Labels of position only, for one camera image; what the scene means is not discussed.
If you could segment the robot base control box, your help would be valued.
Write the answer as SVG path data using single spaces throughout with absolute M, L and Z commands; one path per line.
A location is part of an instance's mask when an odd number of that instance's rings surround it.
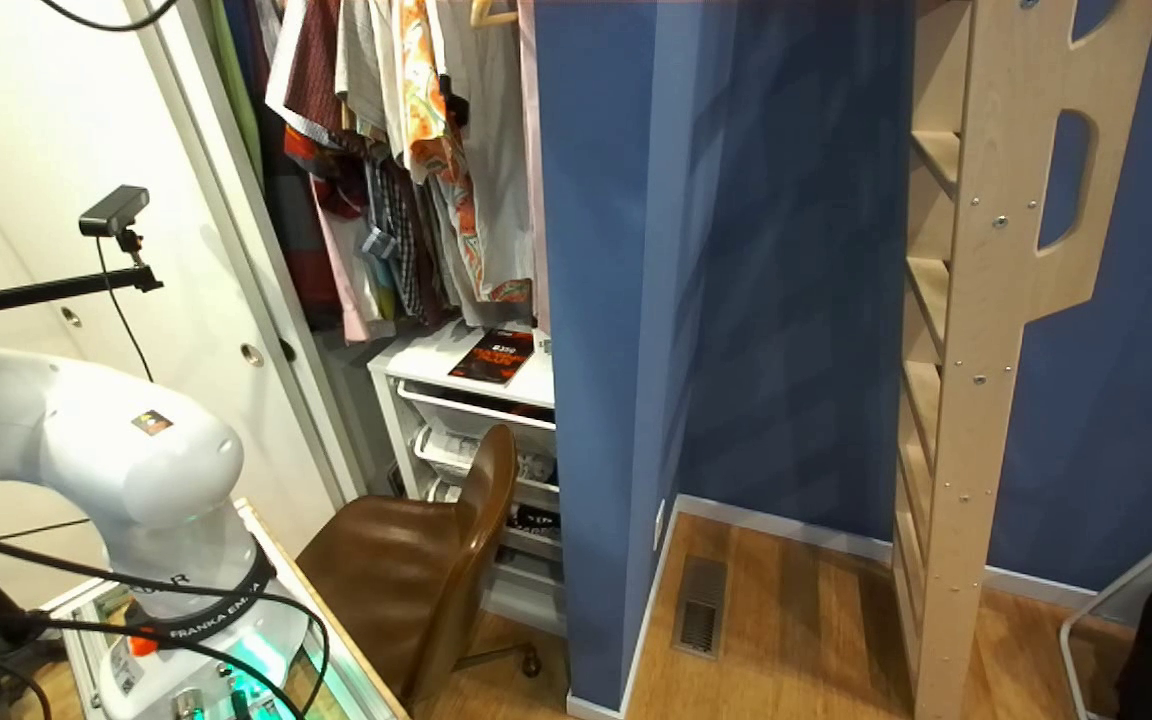
M 127 594 L 88 582 L 51 608 L 84 720 L 407 720 L 295 560 L 239 504 L 271 560 L 271 594 L 200 654 L 117 637 Z

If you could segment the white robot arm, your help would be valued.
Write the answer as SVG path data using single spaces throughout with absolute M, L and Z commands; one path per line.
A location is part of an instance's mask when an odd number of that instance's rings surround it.
M 271 582 L 233 487 L 243 439 L 193 395 L 142 376 L 0 350 L 0 482 L 39 486 L 142 578 L 148 626 L 172 642 L 233 629 Z

